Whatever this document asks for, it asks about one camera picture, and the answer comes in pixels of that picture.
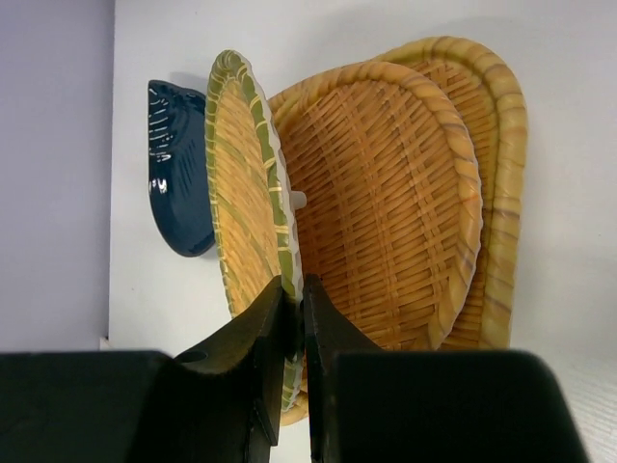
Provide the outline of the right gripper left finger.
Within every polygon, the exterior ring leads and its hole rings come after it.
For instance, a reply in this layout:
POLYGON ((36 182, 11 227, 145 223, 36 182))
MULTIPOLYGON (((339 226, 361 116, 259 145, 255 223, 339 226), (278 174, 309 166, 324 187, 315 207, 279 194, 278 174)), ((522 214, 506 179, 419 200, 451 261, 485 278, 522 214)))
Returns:
POLYGON ((284 298, 171 357, 154 350, 1 358, 5 462, 266 462, 279 441, 284 298))

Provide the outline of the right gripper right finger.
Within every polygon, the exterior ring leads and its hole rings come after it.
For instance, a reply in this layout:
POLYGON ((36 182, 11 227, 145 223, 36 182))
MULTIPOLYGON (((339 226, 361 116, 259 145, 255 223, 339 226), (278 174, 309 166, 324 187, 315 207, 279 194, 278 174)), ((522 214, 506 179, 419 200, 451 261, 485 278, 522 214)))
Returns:
POLYGON ((387 351, 304 289, 315 462, 585 462, 558 382, 520 350, 387 351))

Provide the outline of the yellow round woven plate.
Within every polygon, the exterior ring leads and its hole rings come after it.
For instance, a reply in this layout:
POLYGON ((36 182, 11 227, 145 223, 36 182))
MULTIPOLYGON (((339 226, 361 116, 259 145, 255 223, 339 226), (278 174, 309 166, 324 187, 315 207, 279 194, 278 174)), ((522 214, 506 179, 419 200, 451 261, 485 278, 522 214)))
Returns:
POLYGON ((209 201, 231 315, 280 278, 298 342, 303 276, 297 222, 282 144, 250 62, 225 50, 208 77, 205 162, 209 201))

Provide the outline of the round orange woven plate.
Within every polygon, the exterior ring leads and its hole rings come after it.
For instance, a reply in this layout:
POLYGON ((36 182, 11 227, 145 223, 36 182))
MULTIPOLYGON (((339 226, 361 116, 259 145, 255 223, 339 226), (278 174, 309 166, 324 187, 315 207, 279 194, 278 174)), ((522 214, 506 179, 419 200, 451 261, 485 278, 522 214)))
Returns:
POLYGON ((269 100, 293 189, 303 269, 376 344, 435 350, 461 312, 482 230, 469 132, 416 70, 363 62, 269 100))

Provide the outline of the dark blue plate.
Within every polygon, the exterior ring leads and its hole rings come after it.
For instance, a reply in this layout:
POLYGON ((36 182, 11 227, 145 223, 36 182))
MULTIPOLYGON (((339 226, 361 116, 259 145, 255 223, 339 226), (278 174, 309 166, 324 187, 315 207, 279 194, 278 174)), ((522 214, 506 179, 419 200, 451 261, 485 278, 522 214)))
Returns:
POLYGON ((208 195, 205 96, 171 82, 148 82, 148 194, 156 227, 186 258, 215 244, 208 195))

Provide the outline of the triangular woven orange plate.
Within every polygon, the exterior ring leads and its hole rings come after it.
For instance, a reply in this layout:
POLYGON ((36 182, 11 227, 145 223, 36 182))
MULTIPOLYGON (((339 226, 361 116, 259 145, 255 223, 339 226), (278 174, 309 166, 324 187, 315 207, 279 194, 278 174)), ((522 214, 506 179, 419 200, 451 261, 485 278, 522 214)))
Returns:
POLYGON ((302 386, 297 394, 293 405, 281 413, 281 426, 290 426, 300 422, 309 416, 308 387, 302 386))

